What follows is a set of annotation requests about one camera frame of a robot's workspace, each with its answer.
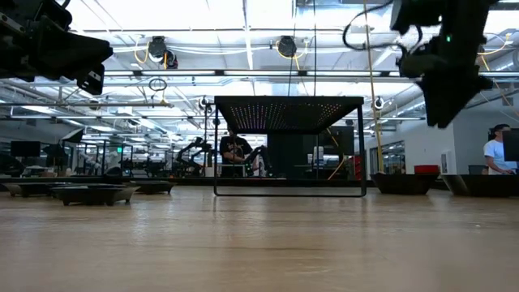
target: man in white shirt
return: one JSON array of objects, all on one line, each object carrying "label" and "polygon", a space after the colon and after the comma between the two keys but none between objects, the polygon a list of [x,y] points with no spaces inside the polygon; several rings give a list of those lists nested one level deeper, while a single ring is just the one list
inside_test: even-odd
[{"label": "man in white shirt", "polygon": [[483,148],[488,165],[488,174],[515,174],[517,162],[504,160],[503,131],[510,131],[510,126],[500,124],[494,127],[495,138]]}]

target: black metal frame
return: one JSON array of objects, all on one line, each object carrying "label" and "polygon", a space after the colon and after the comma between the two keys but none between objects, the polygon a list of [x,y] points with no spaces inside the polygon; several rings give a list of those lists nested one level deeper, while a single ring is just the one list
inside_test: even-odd
[{"label": "black metal frame", "polygon": [[[212,105],[215,106],[215,109],[214,109],[215,110],[215,119],[218,120],[218,112],[220,111],[220,108],[216,102]],[[315,197],[317,197],[317,198],[320,198],[320,197],[323,197],[323,198],[360,198],[360,197],[364,197],[367,193],[367,179],[366,179],[366,151],[364,149],[364,128],[363,128],[363,118],[362,118],[362,105],[357,105],[355,107],[355,109],[357,110],[358,125],[360,125],[360,127],[358,127],[358,147],[359,147],[359,154],[362,159],[360,162],[361,193],[359,195],[221,194],[220,192],[218,192],[218,147],[219,147],[219,145],[218,145],[218,126],[220,124],[218,122],[215,123],[215,137],[214,137],[215,153],[216,153],[216,155],[214,157],[214,166],[213,166],[214,167],[214,178],[213,178],[214,195],[215,196],[239,196],[239,197],[250,196],[250,197],[309,197],[309,198],[315,198]]]}]

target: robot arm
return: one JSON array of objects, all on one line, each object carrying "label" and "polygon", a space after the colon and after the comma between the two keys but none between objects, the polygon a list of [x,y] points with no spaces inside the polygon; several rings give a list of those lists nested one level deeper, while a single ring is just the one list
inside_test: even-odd
[{"label": "robot arm", "polygon": [[243,162],[243,164],[245,165],[245,172],[247,173],[247,176],[254,175],[254,170],[252,169],[252,163],[258,156],[260,156],[263,159],[264,168],[265,168],[265,171],[267,172],[268,176],[272,176],[272,166],[270,164],[270,160],[268,159],[268,150],[263,145],[254,149],[251,152],[251,155],[249,155]]},{"label": "robot arm", "polygon": [[[202,148],[202,149],[200,151],[198,151],[197,153],[195,153],[194,155],[192,155],[189,161],[182,159],[183,153],[185,153],[186,151],[189,151],[192,148]],[[195,142],[187,145],[187,147],[183,148],[182,150],[180,150],[180,152],[178,152],[176,160],[178,162],[180,162],[181,164],[185,165],[186,167],[193,167],[193,168],[195,168],[195,171],[197,171],[197,170],[199,171],[202,167],[198,163],[195,163],[194,159],[200,153],[208,152],[210,149],[211,149],[211,144],[207,144],[206,141],[204,141],[202,138],[197,137]]]},{"label": "robot arm", "polygon": [[[478,75],[479,67],[474,64],[480,45],[487,41],[483,29],[488,11],[498,1],[388,0],[355,18],[392,4],[391,29],[405,35],[410,26],[415,26],[419,37],[415,47],[408,50],[397,43],[353,46],[346,40],[351,23],[343,33],[343,42],[355,50],[399,46],[402,50],[402,57],[397,61],[400,75],[421,78],[415,83],[423,91],[427,124],[445,128],[475,94],[492,87],[489,79]],[[438,24],[441,24],[440,34],[421,44],[421,27]]]}]

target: monitor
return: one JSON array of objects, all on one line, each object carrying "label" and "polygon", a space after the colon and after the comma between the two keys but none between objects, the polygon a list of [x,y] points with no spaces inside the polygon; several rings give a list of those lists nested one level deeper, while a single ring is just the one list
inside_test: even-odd
[{"label": "monitor", "polygon": [[519,161],[519,131],[503,131],[505,161]]},{"label": "monitor", "polygon": [[11,156],[39,157],[41,142],[39,141],[11,141]]}]

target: yellow cable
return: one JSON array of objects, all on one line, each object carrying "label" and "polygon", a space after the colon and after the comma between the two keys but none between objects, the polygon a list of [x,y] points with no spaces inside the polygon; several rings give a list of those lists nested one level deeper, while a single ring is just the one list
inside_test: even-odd
[{"label": "yellow cable", "polygon": [[[483,64],[485,65],[485,68],[487,69],[487,71],[490,71],[490,67],[488,66],[487,64],[487,60],[485,60],[485,57],[483,56],[480,56],[481,60],[483,61]],[[501,97],[503,98],[504,102],[506,102],[508,104],[508,106],[510,106],[510,108],[512,109],[513,113],[519,117],[519,112],[517,112],[516,109],[513,108],[513,105],[510,103],[510,101],[508,101],[508,98],[506,98],[506,96],[503,94],[503,91],[501,90],[501,87],[499,84],[497,84],[497,82],[494,80],[494,84],[495,86],[497,87],[497,89],[500,90],[500,95]]]},{"label": "yellow cable", "polygon": [[133,54],[135,56],[135,60],[137,60],[137,62],[141,63],[141,64],[144,64],[146,63],[146,61],[148,60],[148,49],[149,49],[149,42],[146,44],[146,57],[144,57],[144,61],[139,59],[139,56],[137,56],[137,45],[139,44],[139,41],[136,41],[135,42],[135,50],[133,51]]},{"label": "yellow cable", "polygon": [[489,55],[489,54],[495,54],[495,53],[501,51],[501,50],[504,49],[504,47],[506,46],[506,42],[508,41],[508,38],[509,38],[509,37],[510,37],[510,34],[507,33],[507,34],[506,34],[506,39],[504,40],[504,43],[503,43],[503,46],[500,47],[500,48],[498,48],[497,50],[494,50],[494,51],[491,51],[491,52],[487,52],[487,53],[478,53],[478,55],[480,55],[480,56],[487,56],[487,55]]},{"label": "yellow cable", "polygon": [[297,58],[294,58],[295,59],[295,66],[298,68],[298,71],[299,71],[299,61]]},{"label": "yellow cable", "polygon": [[[332,132],[330,131],[330,128],[327,128],[326,129],[328,131],[328,133],[330,134],[330,136],[332,137],[332,140],[333,140],[333,143],[335,143],[335,145],[337,146],[337,148],[339,148],[339,143],[335,140],[335,137],[332,135]],[[341,166],[344,164],[344,161],[346,160],[346,155],[344,155],[344,153],[342,153],[342,161],[341,163],[339,164],[339,166],[333,171],[333,174],[330,175],[328,177],[328,180],[332,179],[333,176],[337,173],[337,171],[339,171],[339,169],[341,168]]]},{"label": "yellow cable", "polygon": [[[364,17],[366,18],[367,24],[367,0],[364,0]],[[367,47],[370,47],[370,29],[369,26],[366,25],[366,43]],[[380,139],[380,125],[379,119],[376,116],[376,108],[375,108],[375,85],[373,83],[373,64],[371,63],[371,50],[367,51],[367,61],[370,67],[370,82],[371,82],[371,110],[373,111],[373,121],[375,122],[375,133],[376,133],[376,145],[377,152],[379,154],[379,172],[383,172],[384,161],[382,160],[382,141]]]}]

